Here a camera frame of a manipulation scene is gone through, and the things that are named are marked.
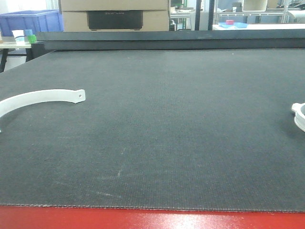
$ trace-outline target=red edge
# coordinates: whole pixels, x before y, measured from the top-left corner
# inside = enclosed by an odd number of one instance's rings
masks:
[[[0,229],[303,229],[305,213],[0,206]]]

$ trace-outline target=white plastic part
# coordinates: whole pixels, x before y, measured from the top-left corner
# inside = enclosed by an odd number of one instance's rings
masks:
[[[305,104],[293,104],[291,109],[295,112],[295,124],[305,131],[305,115],[302,112],[305,110]]]
[[[13,110],[32,104],[55,101],[77,104],[85,100],[86,94],[83,89],[77,91],[52,89],[19,94],[0,101],[0,118]]]

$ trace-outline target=blue container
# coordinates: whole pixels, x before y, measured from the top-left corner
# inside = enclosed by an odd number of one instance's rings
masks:
[[[59,10],[27,10],[0,14],[0,30],[3,36],[13,36],[12,30],[37,32],[63,31]]]

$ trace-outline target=black felt surface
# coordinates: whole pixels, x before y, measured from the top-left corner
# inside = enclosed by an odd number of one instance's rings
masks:
[[[0,100],[85,89],[0,119],[0,204],[305,211],[304,50],[49,53]]]

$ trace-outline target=scratch mark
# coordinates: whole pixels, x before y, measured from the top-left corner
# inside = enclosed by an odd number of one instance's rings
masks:
[[[123,155],[125,153],[126,148],[123,147],[123,150],[121,151],[121,155]]]
[[[96,192],[96,194],[113,197],[113,195],[104,192]]]
[[[120,169],[120,171],[118,172],[118,177],[120,177],[121,172],[122,172],[122,169]]]
[[[57,138],[76,138],[76,137],[81,137],[81,136],[74,136],[74,137],[57,137]]]

